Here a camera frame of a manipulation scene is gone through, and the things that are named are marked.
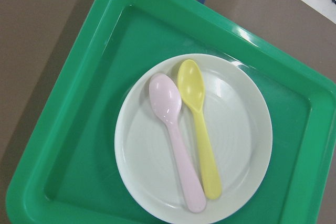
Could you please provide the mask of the yellow plastic spoon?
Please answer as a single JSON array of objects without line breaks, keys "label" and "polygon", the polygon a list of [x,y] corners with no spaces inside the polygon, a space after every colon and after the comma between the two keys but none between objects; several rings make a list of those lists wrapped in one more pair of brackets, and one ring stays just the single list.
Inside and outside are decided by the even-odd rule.
[{"label": "yellow plastic spoon", "polygon": [[177,87],[194,119],[204,193],[208,199],[217,199],[222,194],[222,183],[203,114],[205,99],[203,76],[195,61],[187,59],[181,63],[177,74]]}]

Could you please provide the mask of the pink plastic spoon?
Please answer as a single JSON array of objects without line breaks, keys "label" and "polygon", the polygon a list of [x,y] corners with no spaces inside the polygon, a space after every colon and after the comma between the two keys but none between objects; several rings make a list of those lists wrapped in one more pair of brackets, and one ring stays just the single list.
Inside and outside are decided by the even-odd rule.
[{"label": "pink plastic spoon", "polygon": [[206,207],[205,195],[178,125],[182,99],[177,86],[167,75],[157,73],[150,79],[149,97],[154,114],[169,133],[187,208],[193,213],[202,212]]}]

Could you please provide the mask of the white round plate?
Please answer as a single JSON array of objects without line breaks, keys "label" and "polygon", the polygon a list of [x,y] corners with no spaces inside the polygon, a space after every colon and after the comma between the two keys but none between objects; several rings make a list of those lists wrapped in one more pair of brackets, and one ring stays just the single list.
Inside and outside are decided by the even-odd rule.
[{"label": "white round plate", "polygon": [[[222,194],[197,214],[186,206],[168,131],[149,99],[151,77],[163,73],[176,79],[188,59],[202,72],[205,123],[222,181]],[[154,66],[132,87],[119,112],[114,150],[124,185],[147,212],[169,223],[214,223],[257,191],[271,157],[272,124],[264,97],[237,61],[180,55]]]}]

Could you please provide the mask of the green plastic tray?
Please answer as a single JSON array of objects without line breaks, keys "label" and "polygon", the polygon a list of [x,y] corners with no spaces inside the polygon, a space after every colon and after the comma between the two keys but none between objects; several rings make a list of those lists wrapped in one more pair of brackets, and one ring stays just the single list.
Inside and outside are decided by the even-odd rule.
[{"label": "green plastic tray", "polygon": [[165,223],[120,176],[114,134],[135,83],[205,54],[256,84],[272,124],[257,191],[214,223],[315,223],[335,145],[335,84],[196,0],[94,0],[9,185],[12,223]]}]

